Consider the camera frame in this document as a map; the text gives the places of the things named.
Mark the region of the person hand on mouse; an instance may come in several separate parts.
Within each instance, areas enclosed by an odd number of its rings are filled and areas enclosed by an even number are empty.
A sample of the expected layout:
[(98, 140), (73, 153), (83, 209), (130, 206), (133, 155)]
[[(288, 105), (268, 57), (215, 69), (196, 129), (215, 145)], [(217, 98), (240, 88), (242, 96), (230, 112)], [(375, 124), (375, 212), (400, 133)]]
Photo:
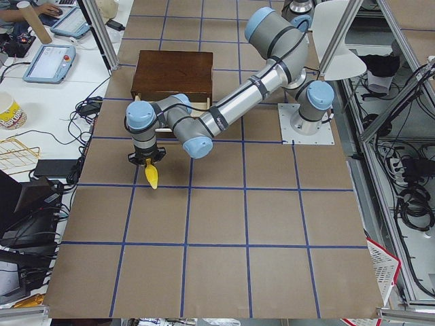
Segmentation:
[(36, 11), (38, 14), (45, 14), (53, 17), (58, 17), (63, 13), (62, 9), (53, 3), (44, 3), (42, 5), (38, 5), (36, 7)]

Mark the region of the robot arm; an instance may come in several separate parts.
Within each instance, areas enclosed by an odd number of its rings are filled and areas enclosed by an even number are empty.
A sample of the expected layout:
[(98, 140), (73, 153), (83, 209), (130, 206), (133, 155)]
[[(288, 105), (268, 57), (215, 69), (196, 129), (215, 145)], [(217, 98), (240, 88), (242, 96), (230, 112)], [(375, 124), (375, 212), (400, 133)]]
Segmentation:
[(124, 118), (135, 148), (128, 161), (148, 166), (163, 159), (166, 150), (156, 143), (159, 128), (170, 128), (191, 158), (203, 158), (212, 150), (214, 137), (278, 88), (287, 88), (300, 104), (290, 120), (292, 128), (303, 135), (315, 134), (332, 106), (334, 90), (325, 81), (307, 77), (305, 35), (311, 22), (308, 15), (287, 21), (270, 7), (258, 9), (248, 20), (245, 38), (265, 59), (265, 67), (198, 118), (192, 117), (190, 100), (182, 93), (153, 103), (132, 102)]
[(313, 21), (312, 0), (285, 0), (281, 16), (299, 31), (307, 31)]

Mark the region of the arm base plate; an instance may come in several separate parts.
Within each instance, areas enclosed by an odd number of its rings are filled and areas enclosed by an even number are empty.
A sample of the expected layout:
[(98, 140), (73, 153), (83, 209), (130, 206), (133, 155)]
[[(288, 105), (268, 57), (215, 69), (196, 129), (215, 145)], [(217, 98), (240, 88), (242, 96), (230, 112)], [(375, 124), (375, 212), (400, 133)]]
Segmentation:
[(328, 114), (318, 122), (308, 122), (299, 115), (299, 104), (279, 103), (279, 123), (284, 145), (333, 145), (334, 136)]

